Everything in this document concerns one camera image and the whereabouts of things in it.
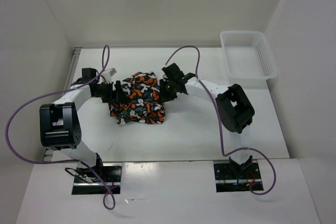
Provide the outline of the orange camouflage shorts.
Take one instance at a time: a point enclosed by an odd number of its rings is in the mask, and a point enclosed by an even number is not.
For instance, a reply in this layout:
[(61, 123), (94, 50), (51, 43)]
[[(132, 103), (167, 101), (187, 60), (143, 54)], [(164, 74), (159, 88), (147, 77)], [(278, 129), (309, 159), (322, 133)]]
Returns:
[(121, 81), (121, 91), (127, 100), (109, 104), (110, 116), (117, 119), (117, 124), (164, 122), (165, 107), (160, 101), (159, 83), (154, 72), (136, 72), (125, 78)]

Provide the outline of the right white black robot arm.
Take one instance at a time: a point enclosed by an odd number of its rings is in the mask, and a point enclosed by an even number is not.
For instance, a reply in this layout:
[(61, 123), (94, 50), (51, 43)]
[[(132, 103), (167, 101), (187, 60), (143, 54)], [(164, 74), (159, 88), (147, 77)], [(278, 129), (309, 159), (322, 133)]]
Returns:
[(242, 150), (240, 154), (226, 154), (229, 157), (230, 172), (235, 178), (243, 178), (253, 161), (247, 150), (250, 146), (249, 131), (255, 110), (242, 87), (238, 84), (228, 86), (202, 80), (194, 73), (184, 74), (175, 63), (163, 67), (162, 71), (162, 102), (172, 101), (179, 93), (183, 93), (205, 99), (214, 105), (220, 131), (225, 128), (234, 140), (236, 148)]

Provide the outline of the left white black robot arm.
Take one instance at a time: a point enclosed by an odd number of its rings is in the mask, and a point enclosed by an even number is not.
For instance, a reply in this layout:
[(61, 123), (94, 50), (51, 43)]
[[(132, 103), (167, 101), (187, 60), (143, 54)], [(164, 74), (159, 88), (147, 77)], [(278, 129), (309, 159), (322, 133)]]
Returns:
[(91, 98), (100, 98), (103, 103), (119, 102), (125, 98), (120, 81), (113, 82), (115, 68), (99, 73), (94, 68), (83, 68), (81, 77), (52, 104), (43, 104), (39, 109), (40, 140), (44, 147), (61, 151), (75, 160), (79, 174), (93, 182), (105, 175), (102, 159), (82, 139), (78, 111)]

